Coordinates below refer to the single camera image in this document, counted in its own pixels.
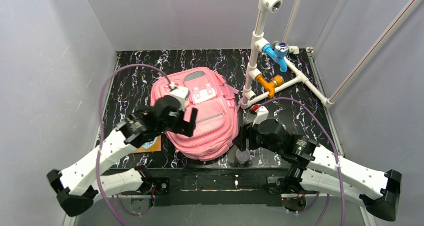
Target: blue pipe fitting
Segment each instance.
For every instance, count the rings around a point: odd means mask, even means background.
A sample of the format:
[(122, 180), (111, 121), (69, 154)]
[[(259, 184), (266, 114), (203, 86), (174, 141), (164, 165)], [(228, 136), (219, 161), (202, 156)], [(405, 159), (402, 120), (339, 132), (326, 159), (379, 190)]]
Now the blue pipe fitting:
[(279, 64), (279, 70), (281, 72), (287, 71), (287, 63), (284, 57), (289, 53), (289, 46), (284, 42), (279, 42), (275, 45), (275, 49), (272, 49), (270, 45), (266, 45), (262, 48), (262, 52), (266, 53), (276, 63)]

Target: red object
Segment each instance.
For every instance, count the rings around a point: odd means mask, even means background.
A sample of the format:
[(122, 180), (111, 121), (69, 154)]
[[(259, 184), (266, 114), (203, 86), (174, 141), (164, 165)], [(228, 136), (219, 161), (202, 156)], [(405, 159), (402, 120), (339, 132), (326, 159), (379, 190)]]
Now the red object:
[(254, 111), (256, 111), (257, 109), (259, 109), (259, 105), (258, 105), (258, 104), (253, 105), (252, 109), (253, 109)]

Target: orange label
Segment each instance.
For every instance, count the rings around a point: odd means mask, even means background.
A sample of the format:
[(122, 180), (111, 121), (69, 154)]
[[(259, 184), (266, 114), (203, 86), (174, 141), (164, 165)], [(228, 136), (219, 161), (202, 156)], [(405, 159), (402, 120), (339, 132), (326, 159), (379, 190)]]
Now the orange label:
[(133, 153), (141, 153), (141, 152), (156, 152), (161, 150), (161, 135), (154, 138), (151, 142), (146, 142), (139, 149), (134, 151)]

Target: cable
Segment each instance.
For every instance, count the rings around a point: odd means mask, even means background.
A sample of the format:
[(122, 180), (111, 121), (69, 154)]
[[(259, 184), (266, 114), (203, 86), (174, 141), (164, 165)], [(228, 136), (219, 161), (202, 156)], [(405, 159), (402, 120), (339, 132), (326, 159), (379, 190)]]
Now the cable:
[(326, 213), (327, 208), (329, 207), (329, 202), (330, 202), (330, 195), (327, 194), (327, 200), (325, 201), (324, 209), (322, 210), (321, 214), (319, 215), (319, 218), (316, 221), (315, 226), (318, 226), (320, 224), (321, 219), (324, 217), (324, 214)]
[(131, 212), (131, 211), (129, 211), (125, 206), (124, 206), (124, 204), (122, 203), (122, 201), (121, 201), (121, 198), (119, 197), (119, 195), (117, 194), (116, 195), (116, 198), (118, 199), (118, 203), (120, 204), (120, 207), (126, 212), (126, 213), (128, 213), (129, 215), (133, 215), (133, 216), (139, 216), (139, 215), (143, 215), (143, 214), (145, 214), (145, 213), (147, 213), (147, 212), (149, 212), (153, 207), (154, 207), (154, 205), (155, 204), (153, 204), (153, 206), (152, 207), (150, 207), (149, 209), (147, 209), (146, 211), (144, 211), (144, 212)]
[[(333, 140), (331, 139), (330, 135), (327, 133), (327, 131), (324, 129), (323, 125), (318, 121), (318, 119), (315, 117), (315, 115), (301, 102), (293, 99), (293, 98), (288, 98), (288, 97), (277, 97), (277, 98), (273, 98), (270, 99), (262, 104), (260, 104), (259, 106), (264, 106), (267, 103), (273, 102), (273, 101), (277, 101), (277, 100), (286, 100), (286, 101), (291, 101), (294, 103), (299, 104), (301, 107), (303, 107), (303, 109), (305, 109), (305, 111), (307, 111), (309, 113), (309, 115), (315, 120), (315, 122), (318, 124), (318, 126), (320, 127), (321, 131), (323, 131), (323, 133), (325, 134), (325, 136), (327, 137), (328, 141), (331, 144), (331, 148), (334, 152), (334, 159), (336, 164), (339, 164), (339, 153), (336, 150), (336, 146), (334, 145)], [(340, 169), (340, 167), (337, 168), (337, 172), (338, 172), (338, 178), (339, 178), (339, 184), (340, 184), (340, 198), (341, 198), (341, 220), (340, 220), (340, 225), (343, 226), (345, 224), (345, 191), (344, 191), (344, 187), (343, 187), (343, 175), (342, 175), (342, 170)]]
[(309, 209), (312, 208), (312, 206), (316, 203), (316, 201), (318, 200), (318, 196), (320, 195), (320, 192), (318, 192), (315, 196), (315, 198), (313, 199), (312, 203), (310, 205), (308, 205), (304, 210), (298, 212), (298, 213), (304, 213), (307, 212)]
[(120, 205), (120, 207), (124, 210), (124, 212), (126, 212), (126, 213), (128, 213), (129, 215), (133, 215), (133, 216), (138, 216), (138, 215), (141, 215), (142, 213), (141, 212), (131, 212), (131, 211), (129, 211), (123, 204), (122, 204), (122, 201), (121, 201), (121, 198), (119, 198), (119, 195), (117, 194), (116, 195), (116, 198), (118, 199), (118, 203), (119, 203), (119, 205)]
[(108, 197), (106, 196), (106, 193), (103, 190), (103, 186), (102, 186), (102, 183), (101, 183), (101, 180), (100, 180), (100, 156), (101, 156), (101, 150), (103, 148), (103, 142), (105, 140), (104, 127), (103, 127), (103, 103), (104, 103), (103, 94), (104, 94), (104, 91), (106, 90), (106, 87), (108, 86), (109, 82), (112, 80), (112, 78), (116, 74), (118, 74), (118, 73), (120, 73), (124, 70), (127, 70), (129, 68), (134, 68), (134, 67), (147, 67), (147, 68), (150, 68), (150, 69), (154, 69), (154, 70), (158, 71), (159, 73), (161, 73), (166, 78), (166, 80), (171, 84), (171, 81), (168, 78), (168, 76), (165, 74), (165, 72), (163, 72), (162, 70), (160, 70), (160, 69), (158, 69), (154, 66), (150, 66), (150, 65), (146, 65), (146, 64), (130, 64), (130, 65), (121, 67), (118, 70), (114, 71), (112, 73), (112, 75), (105, 80), (105, 82), (103, 83), (103, 86), (101, 87), (100, 96), (98, 98), (98, 115), (99, 115), (99, 120), (100, 120), (100, 144), (98, 146), (97, 158), (95, 160), (95, 177), (97, 179), (97, 185), (99, 187), (101, 197), (103, 198), (103, 200), (106, 203), (109, 210), (112, 212), (112, 214), (118, 220), (118, 222), (123, 226), (128, 226), (128, 223), (125, 221), (124, 218), (122, 218), (122, 216), (119, 214), (119, 212), (112, 206), (111, 202), (109, 202)]

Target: white pvc pipe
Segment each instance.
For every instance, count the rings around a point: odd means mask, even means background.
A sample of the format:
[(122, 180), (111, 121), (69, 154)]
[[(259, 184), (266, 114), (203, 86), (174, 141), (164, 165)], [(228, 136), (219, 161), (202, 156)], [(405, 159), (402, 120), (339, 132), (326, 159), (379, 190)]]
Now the white pvc pipe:
[[(257, 15), (255, 30), (254, 30), (254, 33), (256, 35), (261, 35), (264, 32), (264, 26), (265, 26), (266, 20), (267, 20), (267, 12), (259, 11)], [(254, 69), (256, 69), (256, 61), (258, 60), (258, 53), (259, 53), (259, 50), (255, 47), (254, 43), (251, 43), (250, 60), (249, 60), (248, 66), (246, 67), (246, 75), (245, 75), (246, 83), (243, 88), (245, 93), (252, 89), (252, 77), (250, 77), (249, 73), (250, 71), (253, 71)], [(247, 104), (248, 98), (246, 96), (243, 96), (243, 99), (241, 102), (242, 104)]]
[[(298, 77), (296, 77), (294, 79), (291, 79), (290, 81), (285, 82), (281, 86), (277, 87), (275, 89), (275, 92), (277, 93), (279, 91), (282, 91), (283, 89), (285, 89), (285, 88), (287, 88), (287, 87), (289, 87), (291, 85), (294, 85), (294, 84), (296, 84), (298, 82), (300, 82), (300, 79)], [(269, 92), (262, 93), (259, 96), (256, 96), (255, 98), (253, 98), (252, 100), (249, 100), (248, 107), (250, 107), (251, 105), (255, 104), (256, 102), (262, 101), (263, 99), (267, 98), (268, 97), (268, 93)]]
[(316, 97), (318, 97), (318, 99), (325, 104), (325, 101), (327, 100), (327, 98), (318, 90), (318, 88), (316, 88), (312, 82), (310, 82), (310, 80), (307, 80), (304, 83), (307, 87), (309, 87), (309, 89), (316, 95)]
[(292, 70), (297, 77), (299, 77), (300, 81), (303, 82), (315, 95), (316, 97), (318, 97), (318, 99), (321, 101), (321, 103), (325, 106), (325, 107), (330, 107), (331, 105), (329, 105), (328, 103), (328, 98), (325, 97), (321, 91), (319, 91), (318, 88), (316, 88), (312, 82), (309, 81), (309, 78), (307, 76), (305, 76), (305, 74), (303, 74), (302, 71), (300, 71), (290, 60), (288, 60), (287, 58), (284, 59), (285, 62), (287, 63), (287, 66), (290, 68), (290, 70)]
[(282, 38), (283, 42), (288, 43), (290, 32), (292, 32), (293, 24), (295, 23), (296, 15), (298, 14), (299, 6), (301, 5), (302, 0), (294, 0), (294, 5), (291, 10), (290, 17), (288, 19), (287, 27), (285, 28), (284, 36)]
[(414, 11), (415, 8), (423, 0), (409, 0), (405, 7), (399, 12), (399, 14), (393, 19), (390, 25), (385, 29), (385, 31), (380, 35), (376, 42), (371, 46), (367, 53), (362, 57), (358, 62), (355, 68), (351, 73), (346, 77), (346, 79), (341, 83), (337, 88), (334, 94), (330, 97), (329, 103), (333, 104), (336, 99), (343, 94), (343, 92), (348, 88), (359, 73), (366, 67), (368, 62), (374, 58), (376, 53), (384, 46), (387, 40), (397, 31), (397, 29), (402, 25), (402, 23), (408, 18), (408, 16)]

